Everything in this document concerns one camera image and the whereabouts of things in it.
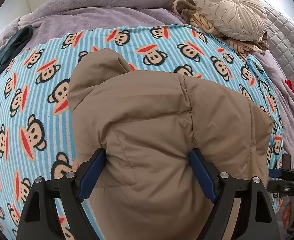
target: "beige pleated pillow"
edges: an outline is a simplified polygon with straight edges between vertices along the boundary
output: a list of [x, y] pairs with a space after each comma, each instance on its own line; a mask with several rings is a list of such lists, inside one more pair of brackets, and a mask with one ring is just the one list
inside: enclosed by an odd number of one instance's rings
[[259, 0], [194, 0], [213, 26], [235, 40], [253, 41], [266, 31], [267, 14]]

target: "monkey face print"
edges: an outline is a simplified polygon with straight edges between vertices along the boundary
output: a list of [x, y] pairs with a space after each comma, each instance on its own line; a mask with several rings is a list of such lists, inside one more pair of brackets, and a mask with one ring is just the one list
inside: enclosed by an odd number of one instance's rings
[[145, 65], [160, 66], [165, 62], [168, 55], [158, 50], [157, 44], [148, 44], [136, 50], [136, 54], [145, 55], [143, 63]]
[[114, 41], [118, 46], [124, 46], [130, 41], [130, 33], [128, 30], [123, 30], [122, 32], [119, 29], [116, 29], [108, 34], [105, 39], [106, 43]]
[[155, 39], [160, 39], [160, 38], [163, 38], [165, 40], [170, 39], [170, 33], [167, 26], [158, 26], [156, 28], [150, 29], [149, 32]]

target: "brown fabric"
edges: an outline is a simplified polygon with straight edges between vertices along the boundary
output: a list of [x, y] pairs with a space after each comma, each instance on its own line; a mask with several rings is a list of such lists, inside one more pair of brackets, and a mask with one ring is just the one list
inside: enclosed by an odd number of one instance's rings
[[90, 197], [107, 240], [197, 238], [212, 204], [189, 165], [194, 147], [235, 178], [258, 176], [267, 182], [272, 119], [240, 93], [214, 82], [130, 71], [119, 54], [102, 49], [76, 66], [68, 104], [80, 163], [99, 147], [107, 151]]

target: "metal screw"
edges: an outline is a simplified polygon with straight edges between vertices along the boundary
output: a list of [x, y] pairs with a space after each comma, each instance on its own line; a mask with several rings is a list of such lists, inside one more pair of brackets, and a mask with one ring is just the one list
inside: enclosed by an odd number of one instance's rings
[[258, 177], [253, 177], [253, 182], [260, 183], [260, 179]]
[[229, 174], [227, 172], [220, 173], [220, 177], [227, 179], [229, 177]]
[[73, 178], [74, 176], [75, 176], [75, 173], [74, 173], [73, 171], [67, 172], [67, 174], [66, 174], [66, 177], [67, 177], [68, 179], [71, 179], [71, 178]]
[[43, 180], [43, 177], [37, 177], [37, 178], [35, 179], [35, 182], [36, 182], [36, 183], [40, 183], [42, 180]]

